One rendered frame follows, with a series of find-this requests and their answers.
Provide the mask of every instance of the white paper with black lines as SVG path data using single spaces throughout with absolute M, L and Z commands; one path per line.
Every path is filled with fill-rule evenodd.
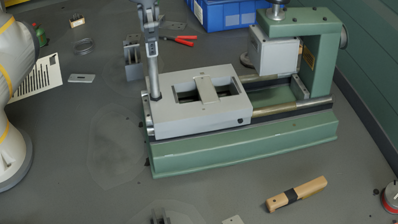
M 62 83 L 61 68 L 58 53 L 39 58 L 33 70 L 18 87 L 9 104 L 43 91 L 59 87 Z

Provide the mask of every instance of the green machine base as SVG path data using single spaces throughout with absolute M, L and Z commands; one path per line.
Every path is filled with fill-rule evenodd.
M 189 174 L 271 157 L 337 139 L 332 111 L 194 138 L 150 142 L 154 179 Z

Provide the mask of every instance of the black knob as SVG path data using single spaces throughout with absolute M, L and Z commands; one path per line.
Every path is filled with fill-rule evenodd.
M 266 0 L 266 1 L 271 4 L 277 4 L 277 5 L 286 5 L 290 3 L 290 0 Z

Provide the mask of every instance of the red handled pliers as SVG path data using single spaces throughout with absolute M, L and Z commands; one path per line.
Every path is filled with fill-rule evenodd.
M 193 47 L 194 43 L 186 41 L 186 40 L 197 40 L 198 36 L 177 36 L 177 37 L 174 37 L 174 36 L 162 36 L 162 35 L 160 35 L 159 38 L 162 38 L 165 41 L 166 40 L 173 40 L 173 41 L 178 42 L 180 44 L 188 45 L 190 47 Z

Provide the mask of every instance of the blue plastic bin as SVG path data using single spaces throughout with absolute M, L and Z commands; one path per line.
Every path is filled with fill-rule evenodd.
M 245 28 L 256 22 L 256 10 L 268 9 L 266 0 L 184 0 L 196 17 L 201 17 L 203 27 L 208 33 Z

